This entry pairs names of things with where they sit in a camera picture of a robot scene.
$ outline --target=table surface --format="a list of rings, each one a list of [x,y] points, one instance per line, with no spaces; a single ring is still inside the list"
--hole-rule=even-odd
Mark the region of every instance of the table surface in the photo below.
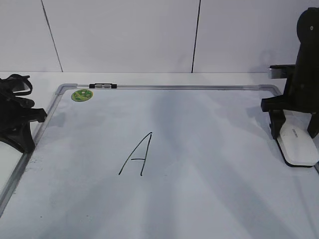
[[[268,79],[266,73],[64,73],[64,72],[0,72],[0,78],[10,74],[30,75],[33,92],[29,96],[35,108],[48,109],[58,86],[65,83],[113,83],[121,85],[276,85],[282,91],[285,79]],[[38,123],[31,123],[31,131]],[[14,170],[21,153],[0,142],[0,192]]]

